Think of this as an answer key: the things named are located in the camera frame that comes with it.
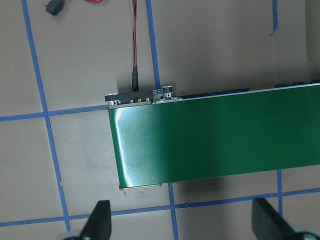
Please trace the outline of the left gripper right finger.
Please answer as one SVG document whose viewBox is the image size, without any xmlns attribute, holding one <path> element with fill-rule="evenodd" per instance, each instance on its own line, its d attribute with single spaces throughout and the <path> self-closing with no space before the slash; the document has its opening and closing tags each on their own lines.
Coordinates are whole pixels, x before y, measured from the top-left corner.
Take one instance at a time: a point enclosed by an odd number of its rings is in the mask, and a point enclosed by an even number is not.
<svg viewBox="0 0 320 240">
<path fill-rule="evenodd" d="M 257 240 L 289 240 L 296 232 L 265 198 L 254 198 L 251 228 Z"/>
</svg>

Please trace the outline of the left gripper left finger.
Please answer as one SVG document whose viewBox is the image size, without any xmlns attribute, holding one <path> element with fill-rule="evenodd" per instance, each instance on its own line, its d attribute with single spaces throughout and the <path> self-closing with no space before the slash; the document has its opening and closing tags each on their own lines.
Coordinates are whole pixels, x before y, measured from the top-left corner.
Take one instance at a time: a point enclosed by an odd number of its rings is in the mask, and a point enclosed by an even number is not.
<svg viewBox="0 0 320 240">
<path fill-rule="evenodd" d="M 111 205 L 100 200 L 79 234 L 81 240 L 109 240 L 112 234 Z"/>
</svg>

